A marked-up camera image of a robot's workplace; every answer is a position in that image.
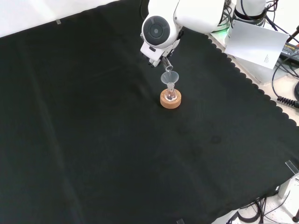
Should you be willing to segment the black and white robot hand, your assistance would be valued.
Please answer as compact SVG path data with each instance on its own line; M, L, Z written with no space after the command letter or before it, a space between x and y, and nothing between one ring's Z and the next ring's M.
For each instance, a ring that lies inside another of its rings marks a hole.
M163 64L165 70L171 70L173 68L173 66L169 62L169 57L172 56L183 34L184 31L180 30L178 33L177 40L170 46L162 49L152 47L149 44L147 44L145 41L143 42L143 45L141 47L141 52L144 56L148 58L151 67L157 67L160 64Z

